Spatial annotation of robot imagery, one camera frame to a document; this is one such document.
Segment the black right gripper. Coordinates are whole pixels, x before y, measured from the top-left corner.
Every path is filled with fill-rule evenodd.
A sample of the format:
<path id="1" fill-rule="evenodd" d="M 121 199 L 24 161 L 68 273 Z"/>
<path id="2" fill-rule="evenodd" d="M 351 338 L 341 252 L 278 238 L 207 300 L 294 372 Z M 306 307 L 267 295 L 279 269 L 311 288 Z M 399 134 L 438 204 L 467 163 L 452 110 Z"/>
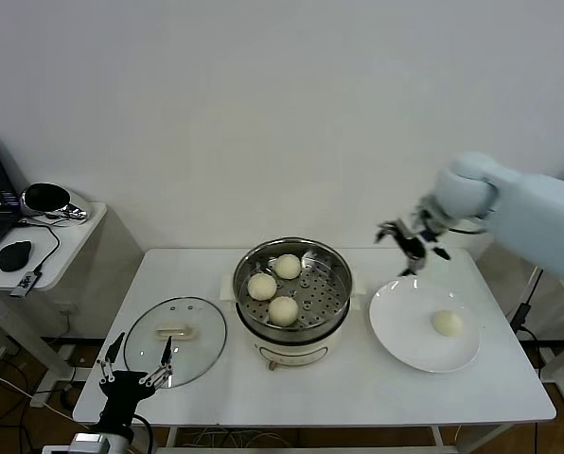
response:
<path id="1" fill-rule="evenodd" d="M 419 201 L 415 208 L 404 218 L 408 222 L 409 231 L 425 246 L 427 251 L 434 252 L 441 258 L 450 258 L 439 237 L 446 234 L 452 226 L 449 218 L 435 201 Z M 378 225 L 375 243 L 379 244 L 386 236 L 391 236 L 396 243 L 408 238 L 408 231 L 401 219 L 385 221 Z M 403 251 L 406 267 L 399 277 L 417 275 L 425 266 L 427 252 Z"/>

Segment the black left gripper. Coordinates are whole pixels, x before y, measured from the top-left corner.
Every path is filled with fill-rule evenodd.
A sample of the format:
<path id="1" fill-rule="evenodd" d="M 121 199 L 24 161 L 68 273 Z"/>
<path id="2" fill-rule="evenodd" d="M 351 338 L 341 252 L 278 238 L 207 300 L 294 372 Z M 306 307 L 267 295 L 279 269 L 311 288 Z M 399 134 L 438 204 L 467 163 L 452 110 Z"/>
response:
<path id="1" fill-rule="evenodd" d="M 114 371 L 116 358 L 125 333 L 121 332 L 108 347 L 105 356 L 97 360 L 101 371 L 99 388 L 106 396 L 106 403 L 99 415 L 99 428 L 126 428 L 132 423 L 138 404 L 155 394 L 172 377 L 172 337 L 167 338 L 159 366 L 151 373 Z"/>

